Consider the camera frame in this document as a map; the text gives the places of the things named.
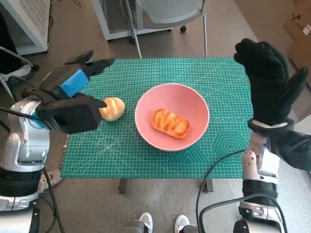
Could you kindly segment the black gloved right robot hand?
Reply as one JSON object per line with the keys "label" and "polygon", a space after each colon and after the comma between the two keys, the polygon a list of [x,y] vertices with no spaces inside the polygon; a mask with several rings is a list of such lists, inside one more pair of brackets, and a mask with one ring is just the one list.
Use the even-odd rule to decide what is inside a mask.
{"label": "black gloved right robot hand", "polygon": [[269,126],[285,123],[304,89],[308,69],[290,76],[283,54],[265,41],[245,38],[235,50],[234,60],[244,66],[250,82],[253,119]]}

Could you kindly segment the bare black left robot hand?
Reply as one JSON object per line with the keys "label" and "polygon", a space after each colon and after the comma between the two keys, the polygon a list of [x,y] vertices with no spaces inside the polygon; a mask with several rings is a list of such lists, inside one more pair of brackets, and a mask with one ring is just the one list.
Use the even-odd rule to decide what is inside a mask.
{"label": "bare black left robot hand", "polygon": [[51,71],[39,85],[39,90],[55,100],[66,100],[80,93],[92,76],[101,74],[115,59],[92,60],[89,50],[66,61],[61,67]]}

